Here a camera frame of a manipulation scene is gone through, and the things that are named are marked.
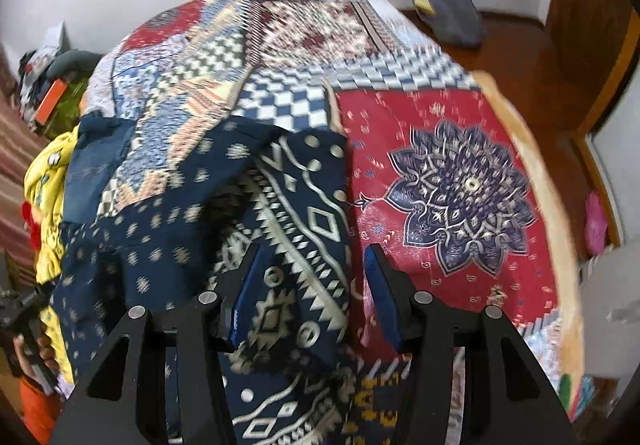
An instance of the navy blue fabric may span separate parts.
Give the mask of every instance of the navy blue fabric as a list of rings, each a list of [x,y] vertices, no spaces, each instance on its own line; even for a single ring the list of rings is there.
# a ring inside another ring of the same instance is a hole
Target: navy blue fabric
[[[238,335],[238,351],[220,355],[236,437],[247,445],[337,437],[354,392],[342,347],[343,144],[328,131],[289,133],[232,117],[205,134],[163,194],[113,218],[67,224],[52,304],[74,376],[131,306],[154,312],[204,289],[225,295],[224,274],[254,241],[269,259],[239,307],[253,325]],[[175,361],[168,352],[170,435],[179,433]]]
[[[385,339],[399,352],[402,345],[400,314],[385,275],[371,246],[364,251],[364,273],[369,283],[371,295],[376,303],[377,319],[382,326]]]
[[[102,191],[126,156],[135,127],[133,120],[105,118],[101,112],[82,116],[66,171],[63,221],[95,219]]]

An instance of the person's hand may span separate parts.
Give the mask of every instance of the person's hand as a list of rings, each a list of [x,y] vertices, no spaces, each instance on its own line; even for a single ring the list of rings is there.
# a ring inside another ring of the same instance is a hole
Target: person's hand
[[[56,353],[53,348],[51,348],[51,339],[46,335],[42,335],[36,341],[38,343],[38,351],[40,352],[40,356],[44,360],[45,365],[49,369],[51,369],[55,375],[57,375],[59,367],[58,363],[55,361]],[[20,364],[22,372],[25,374],[25,376],[37,382],[38,378],[36,378],[36,374],[33,371],[33,368],[29,363],[29,359],[24,352],[24,337],[22,335],[14,337],[14,349],[15,356],[18,359],[18,363]]]

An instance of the red cloth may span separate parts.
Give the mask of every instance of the red cloth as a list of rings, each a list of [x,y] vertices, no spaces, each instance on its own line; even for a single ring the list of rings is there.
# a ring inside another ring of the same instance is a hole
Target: red cloth
[[[20,399],[24,424],[41,445],[46,445],[62,410],[60,397],[46,396],[37,387],[31,385],[29,380],[21,378]]]
[[[23,202],[20,208],[22,210],[22,219],[24,219],[29,226],[31,247],[33,250],[40,250],[42,247],[42,242],[40,240],[40,225],[33,220],[33,216],[31,215],[31,205],[27,202]]]
[[[158,44],[186,32],[200,20],[204,3],[205,0],[193,0],[154,16],[126,38],[122,52]]]

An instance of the patchwork quilt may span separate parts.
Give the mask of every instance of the patchwork quilt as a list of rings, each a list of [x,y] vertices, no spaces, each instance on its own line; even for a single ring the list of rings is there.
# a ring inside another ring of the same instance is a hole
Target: patchwork quilt
[[[254,327],[221,355],[239,443],[389,443],[411,357],[376,322],[362,253],[379,243],[448,304],[499,305],[560,391],[562,311],[527,170],[476,80],[387,0],[194,0],[107,54],[82,108],[136,125],[101,155],[117,162],[94,221],[62,226],[52,303],[76,378],[131,306],[223,290],[256,241],[271,263]],[[462,352],[454,377],[450,443]]]

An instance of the wooden door frame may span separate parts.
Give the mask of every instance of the wooden door frame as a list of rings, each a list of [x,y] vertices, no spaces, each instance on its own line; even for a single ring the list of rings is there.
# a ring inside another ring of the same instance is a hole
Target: wooden door frame
[[[611,108],[617,103],[626,87],[626,82],[628,82],[630,75],[635,70],[633,62],[637,58],[639,40],[640,17],[635,10],[632,10],[626,29],[625,40],[622,43],[618,59],[607,81],[600,90],[596,101],[591,106],[591,109],[573,136],[574,143],[584,161],[593,186],[596,188],[600,200],[603,203],[609,225],[607,227],[609,240],[615,247],[622,246],[624,235],[622,233],[618,210],[613,201],[609,185],[603,176],[602,167],[597,161],[596,155],[593,153],[591,135],[593,134],[594,128],[602,125],[603,120],[610,113]]]

